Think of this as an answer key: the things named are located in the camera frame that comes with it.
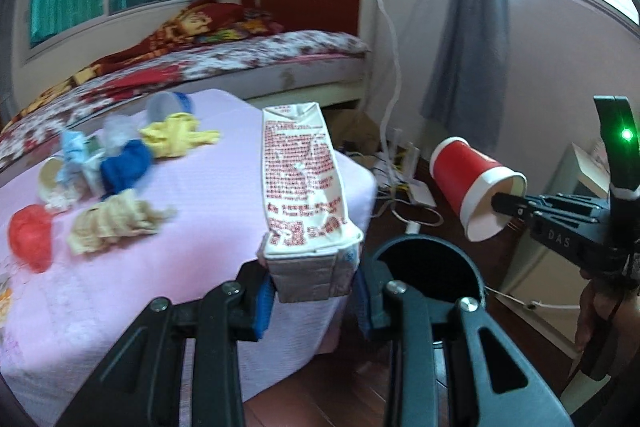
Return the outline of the person's right hand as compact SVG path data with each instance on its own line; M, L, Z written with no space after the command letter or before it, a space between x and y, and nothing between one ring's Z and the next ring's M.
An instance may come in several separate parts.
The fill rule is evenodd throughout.
M580 276L588 284L579 299L575 343L579 350L584 350L594 331L596 318L607 319L617 299L601 289L600 282L585 270L580 271ZM631 291L620 304L613 317L613 331L617 334L617 345L608 375L617 377L628 369L639 351L639 291Z

